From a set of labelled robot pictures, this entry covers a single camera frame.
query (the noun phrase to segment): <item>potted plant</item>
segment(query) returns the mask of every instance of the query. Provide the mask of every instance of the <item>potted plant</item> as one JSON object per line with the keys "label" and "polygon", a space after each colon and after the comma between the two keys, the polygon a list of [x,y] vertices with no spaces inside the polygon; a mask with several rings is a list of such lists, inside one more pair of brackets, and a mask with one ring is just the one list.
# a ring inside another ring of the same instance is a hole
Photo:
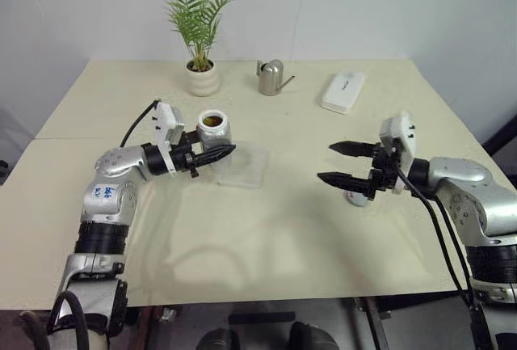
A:
{"label": "potted plant", "polygon": [[167,14],[173,31],[182,36],[192,59],[187,63],[188,90],[198,96],[215,93],[221,79],[216,63],[208,59],[214,43],[221,10],[233,0],[167,0]]}

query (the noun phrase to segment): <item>beige tabletop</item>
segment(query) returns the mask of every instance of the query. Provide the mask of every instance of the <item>beige tabletop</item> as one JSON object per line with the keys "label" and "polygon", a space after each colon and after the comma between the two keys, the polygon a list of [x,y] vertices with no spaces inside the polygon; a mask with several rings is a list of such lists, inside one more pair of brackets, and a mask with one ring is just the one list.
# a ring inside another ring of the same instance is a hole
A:
{"label": "beige tabletop", "polygon": [[[380,123],[411,112],[417,154],[481,162],[502,172],[411,61],[285,64],[296,79],[280,95],[260,95],[252,62],[220,63],[221,91],[183,89],[183,66],[92,61],[41,129],[0,192],[0,308],[49,308],[93,165],[117,147],[154,97],[179,107],[187,130],[205,108],[229,114],[235,140],[265,146],[263,186],[218,186],[200,177],[161,176],[145,185],[128,237],[129,305],[350,297],[454,288],[425,209],[407,192],[379,193],[364,209],[321,182],[319,171],[366,177],[370,160],[328,149],[344,139],[378,141]],[[366,73],[351,114],[318,106],[332,74]],[[129,143],[153,141],[143,121]],[[460,272],[457,260],[456,269]]]}

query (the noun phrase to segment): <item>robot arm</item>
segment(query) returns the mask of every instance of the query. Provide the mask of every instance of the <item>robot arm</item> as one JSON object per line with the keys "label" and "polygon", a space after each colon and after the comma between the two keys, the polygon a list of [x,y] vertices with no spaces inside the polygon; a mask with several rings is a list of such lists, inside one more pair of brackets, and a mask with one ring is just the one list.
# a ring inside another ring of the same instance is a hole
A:
{"label": "robot arm", "polygon": [[400,171],[427,199],[443,204],[467,252],[467,278],[476,300],[468,300],[477,348],[517,348],[517,195],[494,182],[483,166],[464,159],[414,158],[414,126],[402,115],[386,120],[382,144],[343,141],[341,154],[372,158],[369,179],[339,172],[318,176],[341,189],[374,200],[376,190],[400,193]]}
{"label": "robot arm", "polygon": [[124,326],[127,283],[117,276],[124,272],[125,239],[140,186],[165,173],[190,171],[196,177],[197,167],[216,162],[235,148],[228,140],[195,154],[192,145],[200,138],[196,132],[183,131],[180,112],[164,103],[155,109],[157,145],[109,150],[95,164],[95,178],[84,196],[79,238],[66,260],[47,336],[35,340],[32,329],[36,348],[107,348],[107,338]]}

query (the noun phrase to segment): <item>green palm leaf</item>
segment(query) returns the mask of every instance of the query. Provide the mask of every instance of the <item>green palm leaf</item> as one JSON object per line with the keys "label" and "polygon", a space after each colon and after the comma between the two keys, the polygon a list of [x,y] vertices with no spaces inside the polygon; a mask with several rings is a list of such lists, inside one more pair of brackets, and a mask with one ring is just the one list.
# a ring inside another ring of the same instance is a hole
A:
{"label": "green palm leaf", "polygon": [[185,42],[195,68],[210,68],[208,53],[215,41],[224,6],[234,0],[166,0],[168,20]]}

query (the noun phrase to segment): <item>gray floor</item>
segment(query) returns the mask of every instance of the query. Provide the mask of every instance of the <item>gray floor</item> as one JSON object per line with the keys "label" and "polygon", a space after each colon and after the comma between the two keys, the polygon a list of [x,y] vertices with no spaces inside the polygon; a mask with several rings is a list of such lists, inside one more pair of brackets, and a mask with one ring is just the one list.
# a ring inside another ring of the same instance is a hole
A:
{"label": "gray floor", "polygon": [[[200,338],[218,327],[229,327],[228,316],[238,313],[294,311],[296,320],[328,331],[341,350],[373,349],[364,313],[351,299],[314,299],[275,302],[195,304],[183,307],[172,323],[153,331],[149,350],[195,349]],[[31,349],[21,329],[12,324],[16,311],[0,311],[0,348]],[[390,349],[471,349],[469,316],[459,298],[414,306],[391,313],[383,321]],[[231,326],[239,335],[242,350],[285,349],[291,323]],[[111,349],[131,348],[135,327],[126,327],[114,338]]]}

